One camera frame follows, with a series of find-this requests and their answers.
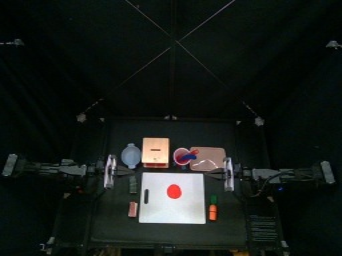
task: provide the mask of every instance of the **cardboard box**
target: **cardboard box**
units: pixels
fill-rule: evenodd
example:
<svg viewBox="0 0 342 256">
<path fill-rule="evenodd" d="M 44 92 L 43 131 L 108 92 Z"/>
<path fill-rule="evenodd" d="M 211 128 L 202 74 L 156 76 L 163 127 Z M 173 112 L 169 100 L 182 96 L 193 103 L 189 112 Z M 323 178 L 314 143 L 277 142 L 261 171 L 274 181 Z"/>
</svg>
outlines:
<svg viewBox="0 0 342 256">
<path fill-rule="evenodd" d="M 146 168 L 169 168 L 169 155 L 169 138 L 143 138 L 142 163 Z"/>
</svg>

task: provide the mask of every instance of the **black background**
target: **black background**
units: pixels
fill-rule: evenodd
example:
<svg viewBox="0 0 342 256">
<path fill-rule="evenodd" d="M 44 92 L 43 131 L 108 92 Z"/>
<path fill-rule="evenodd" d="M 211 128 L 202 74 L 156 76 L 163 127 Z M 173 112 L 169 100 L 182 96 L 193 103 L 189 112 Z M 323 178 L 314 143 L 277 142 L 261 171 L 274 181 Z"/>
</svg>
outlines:
<svg viewBox="0 0 342 256">
<path fill-rule="evenodd" d="M 261 116 L 274 168 L 331 163 L 338 185 L 287 191 L 281 212 L 297 255 L 338 255 L 342 52 L 325 46 L 342 41 L 341 7 L 334 0 L 2 2 L 0 43 L 26 43 L 0 45 L 2 163 L 10 153 L 68 158 L 80 127 L 108 116 Z M 2 204 L 15 209 L 2 210 L 2 239 L 35 250 L 59 188 L 26 182 L 2 181 Z"/>
</svg>

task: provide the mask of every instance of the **red circle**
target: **red circle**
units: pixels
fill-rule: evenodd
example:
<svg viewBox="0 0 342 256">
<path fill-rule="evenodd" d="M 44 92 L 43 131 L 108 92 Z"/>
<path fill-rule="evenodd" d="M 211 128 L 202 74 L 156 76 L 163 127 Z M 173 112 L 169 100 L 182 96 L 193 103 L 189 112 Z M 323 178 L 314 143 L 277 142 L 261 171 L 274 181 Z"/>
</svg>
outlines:
<svg viewBox="0 0 342 256">
<path fill-rule="evenodd" d="M 167 195 L 173 199 L 178 199 L 182 196 L 182 189 L 177 184 L 169 186 Z"/>
</svg>

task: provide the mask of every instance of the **white cutting board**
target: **white cutting board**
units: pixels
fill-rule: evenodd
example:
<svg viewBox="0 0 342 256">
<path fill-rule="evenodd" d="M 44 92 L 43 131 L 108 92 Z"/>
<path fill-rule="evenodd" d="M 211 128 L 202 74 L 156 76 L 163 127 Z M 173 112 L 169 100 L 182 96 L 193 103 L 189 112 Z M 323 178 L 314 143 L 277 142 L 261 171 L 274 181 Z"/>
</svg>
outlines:
<svg viewBox="0 0 342 256">
<path fill-rule="evenodd" d="M 203 174 L 143 173 L 140 223 L 205 224 L 205 207 Z"/>
</svg>

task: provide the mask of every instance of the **table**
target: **table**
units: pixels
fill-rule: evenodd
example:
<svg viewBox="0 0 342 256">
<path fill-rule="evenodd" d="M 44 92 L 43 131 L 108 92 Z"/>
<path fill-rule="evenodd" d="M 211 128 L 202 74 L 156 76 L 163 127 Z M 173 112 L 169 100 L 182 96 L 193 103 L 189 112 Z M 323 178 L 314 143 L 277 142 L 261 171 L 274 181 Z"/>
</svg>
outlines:
<svg viewBox="0 0 342 256">
<path fill-rule="evenodd" d="M 96 124 L 80 129 L 72 159 L 78 162 L 92 161 L 99 155 L 110 153 L 116 154 L 120 159 L 120 152 L 128 143 L 135 143 L 142 149 L 144 137 L 170 138 L 170 152 L 179 147 L 221 147 L 225 148 L 226 155 L 235 163 L 255 168 L 269 167 L 262 127 L 257 127 L 251 121 L 237 123 L 235 121 L 174 122 L 114 119 L 104 125 Z M 140 165 L 135 174 L 138 184 L 140 184 L 142 173 L 146 171 L 152 170 Z M 177 167 L 163 171 L 185 172 Z M 235 186 L 237 193 L 239 193 L 238 180 Z M 60 247 L 94 248 L 112 245 L 123 248 L 155 248 L 158 246 L 175 246 L 185 249 L 246 248 L 246 217 L 239 200 L 233 193 L 223 191 L 222 181 L 206 176 L 205 191 L 206 209 L 210 196 L 218 195 L 217 222 L 207 221 L 205 225 L 142 224 L 138 218 L 131 219 L 127 216 L 128 203 L 130 201 L 139 202 L 140 195 L 128 193 L 128 177 L 116 179 L 114 189 L 108 190 L 98 200 L 83 198 L 83 206 L 79 207 L 76 207 L 76 202 L 80 199 L 72 199 L 74 203 L 64 202 L 56 229 Z M 71 228 L 72 225 L 80 227 L 78 232 Z"/>
</svg>

